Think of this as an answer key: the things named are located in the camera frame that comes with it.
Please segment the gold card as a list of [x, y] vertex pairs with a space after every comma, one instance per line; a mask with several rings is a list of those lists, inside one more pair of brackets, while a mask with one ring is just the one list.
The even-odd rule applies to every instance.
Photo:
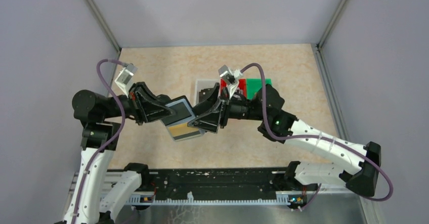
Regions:
[[167, 130], [175, 141], [181, 141], [183, 139], [193, 138], [201, 135], [201, 132], [197, 128], [189, 127], [186, 122], [168, 126]]

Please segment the black leather card holder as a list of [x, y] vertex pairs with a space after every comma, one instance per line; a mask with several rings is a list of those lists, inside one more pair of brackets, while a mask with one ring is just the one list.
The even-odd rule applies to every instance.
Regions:
[[195, 113], [193, 112], [192, 105], [186, 96], [174, 98], [169, 101], [166, 106], [174, 110], [174, 114], [172, 116], [163, 118], [161, 120], [166, 128], [168, 126], [185, 122], [188, 123], [196, 117]]

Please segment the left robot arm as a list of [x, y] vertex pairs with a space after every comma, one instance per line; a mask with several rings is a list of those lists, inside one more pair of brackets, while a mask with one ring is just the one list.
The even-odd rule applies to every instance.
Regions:
[[129, 163], [105, 198], [102, 187], [126, 119], [138, 125], [173, 115], [171, 98], [154, 95], [143, 82], [128, 95], [105, 97], [81, 90], [72, 99], [74, 117], [83, 125], [81, 161], [71, 203], [61, 223], [115, 223], [134, 191], [153, 187], [148, 165]]

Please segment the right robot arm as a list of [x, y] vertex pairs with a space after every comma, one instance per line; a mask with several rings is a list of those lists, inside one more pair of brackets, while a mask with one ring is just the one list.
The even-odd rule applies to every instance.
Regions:
[[330, 161], [330, 164], [291, 162], [285, 174], [288, 181], [301, 185], [344, 186], [360, 196], [374, 197], [381, 165], [381, 146], [375, 142], [365, 145], [351, 143], [308, 125], [282, 110], [284, 99], [270, 84], [266, 84], [264, 94], [259, 90], [249, 100], [243, 96], [230, 99], [227, 91], [216, 83], [205, 91], [201, 102], [193, 108], [196, 117], [188, 122], [188, 126], [216, 133], [230, 119], [263, 121], [263, 103], [267, 105], [266, 116], [272, 131], [270, 135], [265, 124], [261, 123], [258, 132], [263, 137], [300, 147]]

